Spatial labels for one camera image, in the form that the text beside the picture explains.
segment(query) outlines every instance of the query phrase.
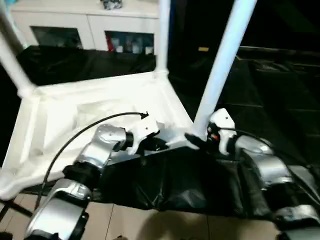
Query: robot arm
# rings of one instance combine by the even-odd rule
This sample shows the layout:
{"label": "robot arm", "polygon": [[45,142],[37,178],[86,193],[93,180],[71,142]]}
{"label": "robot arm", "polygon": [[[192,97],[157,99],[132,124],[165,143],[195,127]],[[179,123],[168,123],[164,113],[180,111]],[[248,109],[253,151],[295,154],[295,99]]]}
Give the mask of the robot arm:
{"label": "robot arm", "polygon": [[265,140],[238,136],[234,130],[227,130],[234,128],[235,123],[228,112],[224,108],[219,109],[210,118],[207,139],[218,142],[220,153],[234,155],[235,159],[253,169],[258,187],[273,211],[273,222],[282,232],[278,239],[320,239],[320,216],[312,205],[303,203],[293,191],[295,178],[299,177],[313,192],[317,192],[309,171],[299,166],[304,174],[294,174],[294,170],[275,155]]}
{"label": "robot arm", "polygon": [[79,240],[89,215],[85,212],[92,192],[107,165],[111,153],[131,148],[134,154],[147,137],[159,133],[152,117],[139,121],[130,131],[109,124],[100,125],[72,165],[63,170],[44,203],[27,226],[25,237],[33,239]]}

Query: black cloth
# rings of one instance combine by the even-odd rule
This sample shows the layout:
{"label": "black cloth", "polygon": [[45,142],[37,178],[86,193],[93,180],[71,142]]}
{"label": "black cloth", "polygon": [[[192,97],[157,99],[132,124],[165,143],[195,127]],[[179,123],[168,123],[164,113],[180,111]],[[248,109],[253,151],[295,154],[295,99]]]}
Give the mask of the black cloth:
{"label": "black cloth", "polygon": [[[235,125],[269,140],[319,169],[319,69],[239,52],[217,108],[228,110]],[[37,85],[152,71],[154,56],[32,46],[18,57]],[[169,80],[194,119],[213,59],[170,57]],[[284,159],[287,164],[295,160]],[[251,173],[236,161],[188,148],[134,159],[108,167],[94,200],[140,209],[181,210],[242,218],[268,218],[270,210]],[[26,189],[36,193],[38,187]]]}
{"label": "black cloth", "polygon": [[9,78],[7,72],[0,64],[0,79],[2,84],[3,93],[0,95],[0,100],[2,102],[2,112],[3,115],[0,119],[1,123],[1,138],[2,142],[0,144],[0,166],[2,166],[7,149],[10,143],[10,138],[15,127],[17,115],[19,112],[20,98],[17,96],[17,89],[13,82]]}

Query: white tray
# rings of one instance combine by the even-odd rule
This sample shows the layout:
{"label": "white tray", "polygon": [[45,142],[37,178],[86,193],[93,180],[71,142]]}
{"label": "white tray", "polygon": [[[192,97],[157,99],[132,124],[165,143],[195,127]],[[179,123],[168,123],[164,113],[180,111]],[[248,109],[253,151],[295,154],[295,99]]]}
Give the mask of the white tray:
{"label": "white tray", "polygon": [[[162,123],[159,137],[172,148],[184,144],[183,134],[192,126],[167,77],[155,78],[154,72],[37,87],[30,97],[21,101],[2,166],[2,175],[6,170],[10,172],[6,181],[0,180],[0,197],[10,196],[7,191],[12,194],[17,191],[9,186],[9,179],[13,182],[19,179],[21,189],[40,184],[54,155],[78,130],[122,112],[148,112]],[[129,128],[139,119],[139,116],[122,116],[109,123]],[[93,127],[65,149],[54,164],[49,180],[62,176],[64,167],[73,163],[94,131]],[[113,155],[110,164],[127,159],[125,152]]]}

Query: floor tile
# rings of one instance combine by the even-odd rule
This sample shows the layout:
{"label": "floor tile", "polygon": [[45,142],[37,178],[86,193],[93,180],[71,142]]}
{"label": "floor tile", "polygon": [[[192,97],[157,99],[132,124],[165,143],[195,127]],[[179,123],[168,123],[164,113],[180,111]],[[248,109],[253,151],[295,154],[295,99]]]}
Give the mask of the floor tile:
{"label": "floor tile", "polygon": [[156,210],[140,210],[114,205],[105,239],[113,240],[118,236],[124,236],[129,240],[142,240],[140,233],[145,231],[143,227],[152,222],[156,214]]}
{"label": "floor tile", "polygon": [[[35,195],[25,194],[20,205],[28,209],[29,211],[33,211],[36,203],[36,198],[37,196]],[[8,233],[12,233],[14,240],[23,240],[29,221],[29,217],[15,211],[5,231]]]}
{"label": "floor tile", "polygon": [[207,216],[114,206],[106,240],[208,240]]}
{"label": "floor tile", "polygon": [[[24,194],[19,194],[15,198],[14,202],[16,204],[20,204],[24,196],[25,196]],[[3,217],[2,221],[0,222],[0,232],[4,232],[6,230],[7,226],[9,225],[9,222],[11,221],[15,213],[16,211],[9,208],[9,210],[6,212],[5,216]]]}
{"label": "floor tile", "polygon": [[209,216],[210,240],[275,240],[278,230],[269,221]]}
{"label": "floor tile", "polygon": [[81,240],[105,240],[113,204],[91,202],[86,209],[89,220]]}

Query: cabinet door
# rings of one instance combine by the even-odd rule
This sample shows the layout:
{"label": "cabinet door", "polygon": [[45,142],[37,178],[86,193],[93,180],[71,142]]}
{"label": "cabinet door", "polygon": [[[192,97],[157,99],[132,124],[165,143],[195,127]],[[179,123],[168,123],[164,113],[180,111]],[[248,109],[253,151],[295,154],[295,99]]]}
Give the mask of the cabinet door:
{"label": "cabinet door", "polygon": [[88,19],[97,50],[157,53],[157,18],[89,15]]}
{"label": "cabinet door", "polygon": [[13,11],[12,16],[29,45],[95,49],[86,15]]}

